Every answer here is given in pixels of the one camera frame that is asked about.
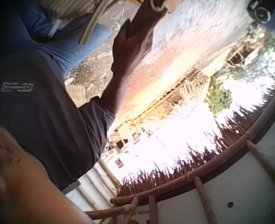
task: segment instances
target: dirt ground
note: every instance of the dirt ground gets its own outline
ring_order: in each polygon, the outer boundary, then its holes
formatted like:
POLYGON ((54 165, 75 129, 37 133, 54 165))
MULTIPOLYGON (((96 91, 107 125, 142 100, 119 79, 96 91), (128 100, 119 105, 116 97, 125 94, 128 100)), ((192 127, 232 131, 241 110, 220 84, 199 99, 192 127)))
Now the dirt ground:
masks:
MULTIPOLYGON (((180 79, 193 65, 239 39, 251 23, 249 0, 182 0, 181 6, 155 28, 152 51, 134 72, 125 103, 113 125, 141 113, 155 98, 180 79)), ((86 87, 87 100, 101 95, 108 84, 113 38, 137 6, 120 2, 100 22, 110 27, 112 37, 75 69, 74 84, 86 87)))

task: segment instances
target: man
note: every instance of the man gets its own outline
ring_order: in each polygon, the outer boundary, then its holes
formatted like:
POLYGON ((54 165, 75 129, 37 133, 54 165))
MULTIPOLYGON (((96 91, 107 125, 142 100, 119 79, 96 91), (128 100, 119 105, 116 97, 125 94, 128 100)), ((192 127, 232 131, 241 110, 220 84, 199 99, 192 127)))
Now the man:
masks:
POLYGON ((77 108, 65 90, 65 74, 107 38, 103 26, 98 25, 88 44, 81 46, 77 44, 81 28, 74 28, 73 22, 49 37, 56 22, 50 27, 45 23, 43 18, 49 18, 45 9, 36 7, 31 10, 34 16, 29 16, 24 15, 24 7, 9 6, 0 24, 0 125, 63 190, 99 160, 132 72, 151 49, 156 22, 130 38, 131 22, 124 23, 113 44, 109 85, 100 98, 77 108), (36 42, 33 36, 48 41, 36 42))

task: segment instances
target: tree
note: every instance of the tree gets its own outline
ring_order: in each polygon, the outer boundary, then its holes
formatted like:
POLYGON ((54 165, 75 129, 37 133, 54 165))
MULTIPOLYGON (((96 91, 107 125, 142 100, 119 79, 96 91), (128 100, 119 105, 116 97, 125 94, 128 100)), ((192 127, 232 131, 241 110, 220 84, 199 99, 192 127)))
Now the tree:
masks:
POLYGON ((229 109, 232 102, 232 93, 221 87, 221 82, 216 80, 217 76, 211 77, 211 82, 208 88, 207 102, 209 110, 213 115, 217 116, 223 110, 229 109))

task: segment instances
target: screw hole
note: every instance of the screw hole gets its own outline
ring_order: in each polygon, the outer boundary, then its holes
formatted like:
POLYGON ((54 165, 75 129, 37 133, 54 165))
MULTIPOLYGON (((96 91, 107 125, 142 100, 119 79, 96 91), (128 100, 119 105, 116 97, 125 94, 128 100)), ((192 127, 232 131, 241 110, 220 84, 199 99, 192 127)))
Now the screw hole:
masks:
POLYGON ((227 204, 227 207, 228 208, 231 208, 231 207, 233 207, 234 206, 234 203, 233 202, 229 202, 228 204, 227 204))

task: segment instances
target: hand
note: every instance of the hand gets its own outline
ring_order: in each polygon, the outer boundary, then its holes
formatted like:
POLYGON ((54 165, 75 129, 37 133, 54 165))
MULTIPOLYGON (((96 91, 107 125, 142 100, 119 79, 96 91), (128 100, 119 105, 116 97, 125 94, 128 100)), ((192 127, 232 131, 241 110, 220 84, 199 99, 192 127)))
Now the hand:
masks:
POLYGON ((113 78, 117 82, 128 80, 137 65, 152 49, 154 24, 146 25, 141 31, 128 38, 131 21, 128 19, 120 28, 113 43, 113 78))

